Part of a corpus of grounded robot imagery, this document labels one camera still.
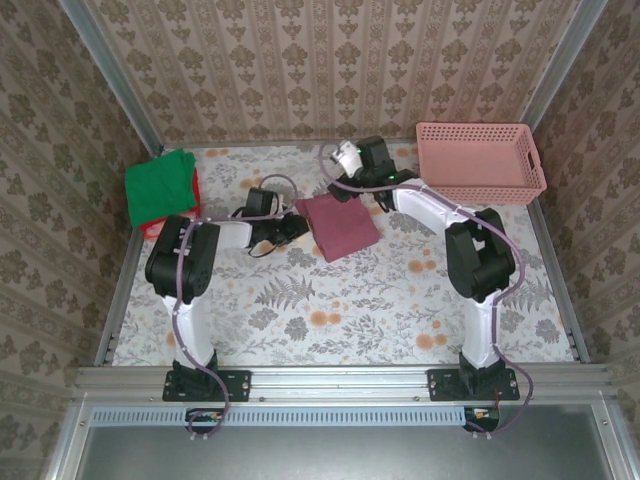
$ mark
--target red cloth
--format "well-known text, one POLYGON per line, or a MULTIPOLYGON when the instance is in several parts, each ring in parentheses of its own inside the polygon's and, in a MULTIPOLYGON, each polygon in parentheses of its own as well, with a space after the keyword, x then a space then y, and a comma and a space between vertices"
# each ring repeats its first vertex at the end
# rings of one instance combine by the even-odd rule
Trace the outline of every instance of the red cloth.
POLYGON ((340 203, 331 194, 298 200, 296 208, 311 226, 316 245, 333 262, 375 245, 380 232, 359 197, 340 203))

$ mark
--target pink basket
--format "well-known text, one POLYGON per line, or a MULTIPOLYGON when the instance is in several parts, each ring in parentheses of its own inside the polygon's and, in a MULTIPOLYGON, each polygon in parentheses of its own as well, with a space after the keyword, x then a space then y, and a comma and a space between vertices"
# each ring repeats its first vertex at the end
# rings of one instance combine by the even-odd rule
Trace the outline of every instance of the pink basket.
POLYGON ((526 205, 547 188, 527 125, 422 122, 416 130, 420 177, 453 201, 526 205))

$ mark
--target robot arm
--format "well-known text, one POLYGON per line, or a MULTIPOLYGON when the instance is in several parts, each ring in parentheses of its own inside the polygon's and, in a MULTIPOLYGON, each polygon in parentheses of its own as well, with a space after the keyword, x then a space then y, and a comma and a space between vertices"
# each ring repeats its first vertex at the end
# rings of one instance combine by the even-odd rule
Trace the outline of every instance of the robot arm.
MULTIPOLYGON (((247 217, 267 216, 273 195, 274 192, 267 190, 251 189, 243 214, 247 217)), ((178 253, 189 222, 179 215, 167 218, 145 267, 145 277, 162 297, 169 315, 177 301, 178 253)), ((246 221, 202 223, 194 229, 185 251, 182 303, 177 324, 185 346, 199 365, 215 363, 215 347, 211 343, 201 295, 211 281, 216 253, 227 248, 252 248, 263 240, 273 245, 285 245, 308 230, 306 220, 291 213, 280 219, 252 221, 247 218, 246 221)), ((180 348, 176 348, 176 361, 189 368, 198 366, 193 365, 180 348)))
MULTIPOLYGON (((461 215, 462 207, 452 210, 421 190, 428 189, 413 172, 396 171, 387 147, 380 137, 370 137, 357 145, 344 141, 333 152, 332 159, 345 171, 342 183, 354 187, 412 185, 418 189, 397 188, 378 192, 374 198, 383 210, 397 210, 427 226, 436 235, 445 237, 447 270, 456 291, 464 297, 465 341, 461 364, 473 374, 498 364, 500 359, 493 348, 491 311, 498 289, 509 284, 515 262, 509 247, 487 230, 478 228, 468 217, 461 215), (476 242, 484 242, 479 251, 476 242)), ((345 201, 357 194, 330 188, 338 200, 345 201)), ((504 227, 492 209, 483 212, 467 210, 501 231, 504 227)))

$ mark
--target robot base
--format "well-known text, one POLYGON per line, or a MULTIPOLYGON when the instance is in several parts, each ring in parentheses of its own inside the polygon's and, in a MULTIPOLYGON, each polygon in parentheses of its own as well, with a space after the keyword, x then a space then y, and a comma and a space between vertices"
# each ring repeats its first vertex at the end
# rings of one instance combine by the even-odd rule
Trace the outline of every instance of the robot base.
MULTIPOLYGON (((231 402, 249 401, 250 370, 218 370, 215 354, 207 368, 220 376, 229 390, 231 402)), ((162 400, 165 402, 224 402, 224 395, 220 386, 210 375, 174 361, 173 369, 167 372, 164 381, 162 400)))
POLYGON ((460 354, 460 368, 427 371, 432 402, 519 400, 515 372, 502 360, 476 369, 460 354))

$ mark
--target floral surface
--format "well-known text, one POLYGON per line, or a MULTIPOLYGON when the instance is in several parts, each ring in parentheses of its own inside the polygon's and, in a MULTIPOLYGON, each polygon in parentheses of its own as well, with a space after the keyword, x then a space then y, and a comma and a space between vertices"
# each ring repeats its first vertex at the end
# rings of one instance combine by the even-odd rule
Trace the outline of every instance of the floral surface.
MULTIPOLYGON (((325 155, 330 147, 325 148, 325 155)), ((415 145, 390 145, 399 168, 417 169, 415 145)), ((194 150, 205 213, 228 215, 270 173, 290 175, 301 195, 325 192, 320 147, 194 150)), ((293 190, 280 179, 269 187, 293 190)), ((427 364, 456 362, 463 302, 446 272, 444 239, 362 197, 380 241, 328 264, 309 233, 261 259, 219 251, 204 294, 211 340, 225 365, 427 364)), ((547 272, 525 207, 501 206, 507 233, 527 263, 523 287, 501 315, 504 351, 528 362, 571 361, 547 272)), ((165 365, 175 340, 160 297, 144 279, 143 246, 115 365, 165 365)))

